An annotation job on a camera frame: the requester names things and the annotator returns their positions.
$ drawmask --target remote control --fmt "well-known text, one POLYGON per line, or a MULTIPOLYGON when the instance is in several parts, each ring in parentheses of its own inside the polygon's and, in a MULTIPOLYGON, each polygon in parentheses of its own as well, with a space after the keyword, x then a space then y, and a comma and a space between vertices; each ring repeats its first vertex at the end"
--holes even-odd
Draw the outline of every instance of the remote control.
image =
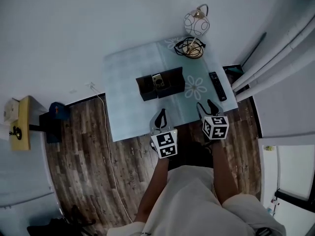
POLYGON ((226 100, 226 95, 216 72, 209 73, 210 79, 215 87, 220 101, 226 100))

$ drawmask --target blue object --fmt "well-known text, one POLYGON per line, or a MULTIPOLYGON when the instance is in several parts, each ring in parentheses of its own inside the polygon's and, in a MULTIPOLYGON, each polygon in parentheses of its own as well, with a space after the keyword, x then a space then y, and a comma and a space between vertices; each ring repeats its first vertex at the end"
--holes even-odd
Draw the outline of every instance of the blue object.
POLYGON ((54 102, 49 107, 49 115, 52 119, 68 120, 70 110, 64 104, 54 102))

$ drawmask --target table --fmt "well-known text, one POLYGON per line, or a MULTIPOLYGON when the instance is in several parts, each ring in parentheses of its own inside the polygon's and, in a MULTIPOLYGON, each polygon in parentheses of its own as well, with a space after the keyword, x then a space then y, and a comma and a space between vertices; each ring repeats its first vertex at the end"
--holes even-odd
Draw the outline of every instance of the table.
POLYGON ((207 99, 215 102, 223 112, 237 108, 234 93, 209 42, 200 59, 179 56, 174 51, 175 37, 111 54, 104 59, 104 85, 108 118, 113 141, 148 134, 149 122, 157 111, 165 108, 174 126, 199 119, 196 103, 208 108, 207 99), (185 91, 161 99, 143 101, 136 78, 183 67, 185 91), (215 71, 227 100, 220 102, 209 72, 215 71))

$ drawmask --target white lamp shade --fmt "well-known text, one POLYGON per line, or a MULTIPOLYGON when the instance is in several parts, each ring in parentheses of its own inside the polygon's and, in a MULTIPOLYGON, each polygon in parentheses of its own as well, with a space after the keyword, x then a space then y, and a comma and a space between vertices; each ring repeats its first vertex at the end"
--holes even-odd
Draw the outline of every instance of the white lamp shade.
POLYGON ((184 27, 188 34, 194 37, 200 37, 207 33, 210 23, 207 17, 196 18, 194 12, 188 13, 184 18, 184 27))

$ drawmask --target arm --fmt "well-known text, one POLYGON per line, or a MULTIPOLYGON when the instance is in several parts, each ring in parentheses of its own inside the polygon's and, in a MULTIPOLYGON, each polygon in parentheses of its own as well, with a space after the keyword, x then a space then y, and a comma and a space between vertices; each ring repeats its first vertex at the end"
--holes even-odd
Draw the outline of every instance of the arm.
POLYGON ((168 158, 158 160, 149 186, 141 199, 134 222, 147 222, 153 206, 166 186, 168 161, 168 158))
POLYGON ((221 143, 213 144, 212 151, 216 195, 220 204, 223 204, 225 200, 237 195, 238 189, 221 143))

